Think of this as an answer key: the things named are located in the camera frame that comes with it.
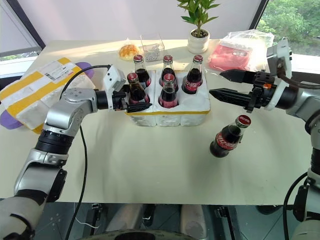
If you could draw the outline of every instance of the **green leaves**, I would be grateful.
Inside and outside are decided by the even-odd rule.
[[[194,24],[198,29],[201,26],[217,16],[210,17],[207,13],[209,9],[216,8],[219,4],[214,4],[216,0],[177,0],[179,4],[178,7],[188,11],[189,16],[181,16],[181,18],[190,24]]]

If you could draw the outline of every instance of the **white table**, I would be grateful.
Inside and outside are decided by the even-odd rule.
[[[118,58],[123,41],[54,41],[32,64],[34,70],[60,57],[92,65],[115,64],[125,74],[132,62]],[[164,40],[176,70],[189,70],[193,54],[186,40]],[[204,54],[207,59],[212,52]],[[147,68],[161,69],[160,61]],[[248,92],[251,86],[206,74],[208,87]],[[102,70],[93,82],[101,87]],[[88,149],[84,202],[213,205],[277,205],[292,182],[310,165],[310,137],[304,122],[284,110],[255,109],[242,143],[225,158],[210,154],[215,134],[245,111],[210,98],[211,112],[194,127],[139,127],[123,112],[88,115],[83,130]],[[0,198],[12,196],[14,182],[38,135],[0,127]],[[69,151],[66,183],[59,201],[78,201],[84,173],[84,149],[78,134]]]

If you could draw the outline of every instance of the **bottle cap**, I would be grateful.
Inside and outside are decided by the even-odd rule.
[[[128,79],[129,83],[134,82],[138,78],[138,75],[135,72],[131,72],[126,76],[126,79]]]
[[[195,55],[193,57],[193,61],[196,62],[196,63],[202,63],[202,61],[204,60],[204,58],[201,56],[201,55]]]
[[[136,64],[139,64],[139,63],[142,63],[144,61],[144,57],[140,54],[138,55],[135,55],[133,57],[133,61],[136,63]]]
[[[251,124],[251,119],[247,115],[240,115],[236,118],[235,123],[240,128],[247,128]]]
[[[173,57],[171,55],[165,55],[163,57],[164,64],[171,64],[173,62]]]
[[[166,75],[163,76],[163,80],[170,82],[175,80],[175,76],[171,73],[167,73]]]

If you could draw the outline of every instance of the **white cable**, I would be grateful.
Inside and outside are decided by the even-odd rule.
[[[74,202],[74,203],[73,203],[73,213],[75,213],[75,205],[76,205],[76,203]],[[100,225],[99,225],[99,226],[92,226],[92,225],[90,225],[89,223],[81,222],[81,221],[78,220],[77,217],[75,217],[75,220],[76,220],[78,223],[83,224],[83,225],[87,225],[87,226],[89,226],[89,227],[91,227],[91,228],[93,228],[93,229],[98,229],[98,228],[100,227]]]

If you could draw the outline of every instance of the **yellow and white package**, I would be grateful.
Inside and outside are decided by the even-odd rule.
[[[0,101],[11,116],[39,134],[49,108],[59,100],[68,80],[80,70],[65,57],[50,62],[6,86],[0,91]],[[95,88],[95,85],[82,73],[69,87]]]

